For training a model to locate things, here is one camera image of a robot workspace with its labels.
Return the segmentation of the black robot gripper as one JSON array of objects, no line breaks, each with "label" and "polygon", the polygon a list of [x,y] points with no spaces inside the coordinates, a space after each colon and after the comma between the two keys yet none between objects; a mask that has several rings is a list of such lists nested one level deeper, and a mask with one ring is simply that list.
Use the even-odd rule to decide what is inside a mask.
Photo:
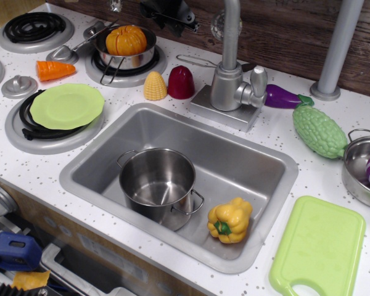
[{"label": "black robot gripper", "polygon": [[175,37],[181,37],[185,29],[197,33],[200,24],[195,15],[183,0],[150,0],[140,1],[140,11],[143,16],[152,19],[160,29],[165,23]]}]

